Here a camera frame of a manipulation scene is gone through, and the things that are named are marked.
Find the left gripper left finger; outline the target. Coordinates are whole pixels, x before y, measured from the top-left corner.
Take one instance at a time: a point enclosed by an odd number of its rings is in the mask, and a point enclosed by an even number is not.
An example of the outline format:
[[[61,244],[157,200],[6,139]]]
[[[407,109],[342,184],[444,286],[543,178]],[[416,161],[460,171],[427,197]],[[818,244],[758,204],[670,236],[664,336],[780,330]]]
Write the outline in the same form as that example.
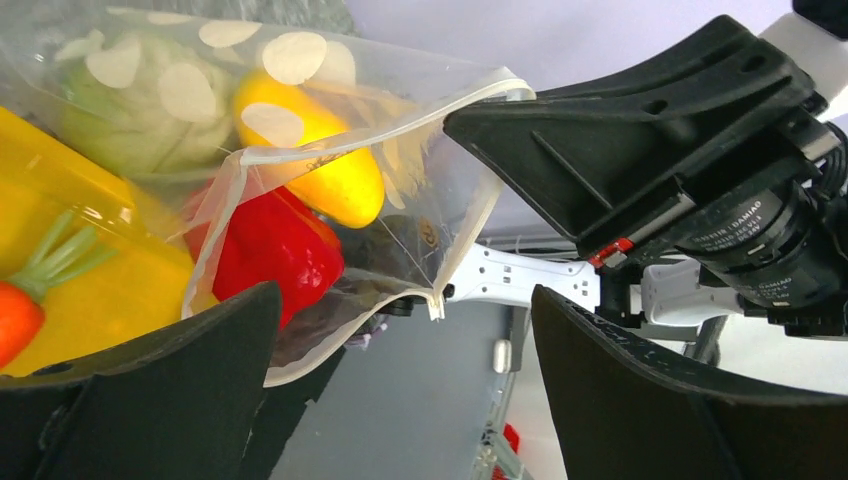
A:
[[[1,378],[5,479],[233,479],[281,313],[262,283],[118,346]]]

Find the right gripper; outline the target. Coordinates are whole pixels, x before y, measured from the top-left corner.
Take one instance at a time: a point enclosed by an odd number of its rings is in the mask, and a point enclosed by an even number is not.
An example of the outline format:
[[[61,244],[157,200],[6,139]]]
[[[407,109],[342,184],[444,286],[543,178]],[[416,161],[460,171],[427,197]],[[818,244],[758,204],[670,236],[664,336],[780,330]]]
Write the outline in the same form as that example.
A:
[[[787,54],[721,15],[624,71],[479,101],[443,129],[588,259],[814,91]],[[789,337],[847,335],[847,136],[826,126],[839,144],[810,183],[763,190],[676,246]]]

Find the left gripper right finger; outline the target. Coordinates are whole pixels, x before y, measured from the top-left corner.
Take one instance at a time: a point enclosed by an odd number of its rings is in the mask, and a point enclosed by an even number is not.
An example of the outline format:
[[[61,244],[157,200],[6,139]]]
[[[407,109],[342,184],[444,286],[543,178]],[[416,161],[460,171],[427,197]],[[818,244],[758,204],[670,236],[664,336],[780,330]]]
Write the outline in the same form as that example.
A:
[[[843,479],[847,399],[720,370],[539,285],[531,320],[571,479]]]

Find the red bell pepper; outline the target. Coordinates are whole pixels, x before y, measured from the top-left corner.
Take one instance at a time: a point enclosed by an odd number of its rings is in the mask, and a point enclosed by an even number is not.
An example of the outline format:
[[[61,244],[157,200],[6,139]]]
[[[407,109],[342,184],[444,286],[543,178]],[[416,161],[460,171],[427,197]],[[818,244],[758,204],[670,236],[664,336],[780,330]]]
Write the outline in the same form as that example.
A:
[[[279,330],[315,305],[344,271],[335,232],[288,189],[279,187],[234,211],[212,283],[223,301],[274,281],[283,297]]]

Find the clear zip top bag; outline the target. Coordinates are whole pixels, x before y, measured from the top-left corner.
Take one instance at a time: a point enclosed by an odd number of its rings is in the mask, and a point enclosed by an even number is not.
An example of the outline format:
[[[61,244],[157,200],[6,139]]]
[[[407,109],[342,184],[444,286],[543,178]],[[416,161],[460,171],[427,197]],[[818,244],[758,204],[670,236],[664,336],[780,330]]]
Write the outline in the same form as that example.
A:
[[[1,5],[1,277],[42,309],[1,370],[116,346],[264,282],[267,386],[446,289],[503,184],[444,133],[504,67],[107,1]]]

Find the yellow lemon squash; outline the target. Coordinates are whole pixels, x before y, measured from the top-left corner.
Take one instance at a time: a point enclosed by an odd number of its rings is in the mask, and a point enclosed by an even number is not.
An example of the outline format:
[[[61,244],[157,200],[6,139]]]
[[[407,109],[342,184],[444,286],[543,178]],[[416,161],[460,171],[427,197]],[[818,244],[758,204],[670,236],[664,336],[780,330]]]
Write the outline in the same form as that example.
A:
[[[242,146],[299,156],[274,161],[269,175],[308,207],[348,228],[376,220],[385,197],[377,160],[367,147],[333,146],[351,126],[306,89],[254,70],[236,88],[232,113]]]

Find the green cabbage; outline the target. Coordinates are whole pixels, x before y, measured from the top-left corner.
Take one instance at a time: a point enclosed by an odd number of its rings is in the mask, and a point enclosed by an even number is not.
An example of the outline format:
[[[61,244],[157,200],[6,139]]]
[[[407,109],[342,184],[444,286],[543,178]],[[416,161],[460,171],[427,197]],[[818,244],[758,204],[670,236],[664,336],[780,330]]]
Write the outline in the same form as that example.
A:
[[[231,147],[235,81],[179,42],[128,31],[63,58],[58,135],[124,176],[210,168]]]

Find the purple onion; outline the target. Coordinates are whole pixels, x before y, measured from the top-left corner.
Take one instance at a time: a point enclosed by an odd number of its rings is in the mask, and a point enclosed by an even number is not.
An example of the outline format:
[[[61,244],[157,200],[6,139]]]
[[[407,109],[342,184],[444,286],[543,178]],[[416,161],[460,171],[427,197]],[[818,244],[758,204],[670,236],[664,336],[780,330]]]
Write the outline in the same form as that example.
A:
[[[341,242],[344,271],[315,305],[295,314],[277,334],[272,367],[283,367],[342,325],[386,298],[430,289],[443,258],[440,234],[426,217],[391,214],[363,229],[333,227]]]

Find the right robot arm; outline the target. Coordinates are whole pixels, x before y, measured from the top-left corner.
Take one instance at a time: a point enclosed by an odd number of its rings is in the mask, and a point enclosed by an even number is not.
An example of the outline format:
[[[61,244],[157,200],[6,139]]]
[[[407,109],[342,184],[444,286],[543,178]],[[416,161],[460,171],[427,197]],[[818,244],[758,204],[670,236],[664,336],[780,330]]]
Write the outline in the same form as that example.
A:
[[[718,356],[731,315],[847,336],[847,5],[797,1],[760,34],[722,15],[621,72],[482,100],[445,133],[572,244],[553,265],[477,248],[481,294],[544,285],[624,328]]]

